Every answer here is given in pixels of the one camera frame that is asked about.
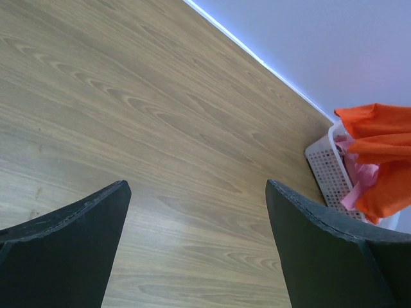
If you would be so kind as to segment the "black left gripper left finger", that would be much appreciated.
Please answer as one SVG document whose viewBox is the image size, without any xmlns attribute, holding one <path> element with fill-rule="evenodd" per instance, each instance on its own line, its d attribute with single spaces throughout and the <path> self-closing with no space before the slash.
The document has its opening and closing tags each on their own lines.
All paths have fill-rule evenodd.
<svg viewBox="0 0 411 308">
<path fill-rule="evenodd" d="M 1 307 L 101 307 L 125 224 L 125 180 L 1 230 Z"/>
</svg>

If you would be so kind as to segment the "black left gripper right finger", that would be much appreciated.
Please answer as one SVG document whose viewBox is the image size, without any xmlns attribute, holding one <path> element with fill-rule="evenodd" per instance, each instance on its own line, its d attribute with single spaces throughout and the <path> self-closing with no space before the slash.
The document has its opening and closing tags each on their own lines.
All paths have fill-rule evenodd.
<svg viewBox="0 0 411 308">
<path fill-rule="evenodd" d="M 270 225 L 293 307 L 409 307 L 410 235 L 349 218 L 275 180 Z"/>
</svg>

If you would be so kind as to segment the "orange t shirt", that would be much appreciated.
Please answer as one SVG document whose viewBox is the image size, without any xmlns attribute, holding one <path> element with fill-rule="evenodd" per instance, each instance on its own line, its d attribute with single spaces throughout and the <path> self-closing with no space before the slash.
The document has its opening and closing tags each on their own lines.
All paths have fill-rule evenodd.
<svg viewBox="0 0 411 308">
<path fill-rule="evenodd" d="M 361 164 L 377 164 L 377 182 L 356 202 L 374 224 L 410 205 L 410 108 L 379 103 L 338 108 L 335 114 L 354 139 L 348 151 Z"/>
</svg>

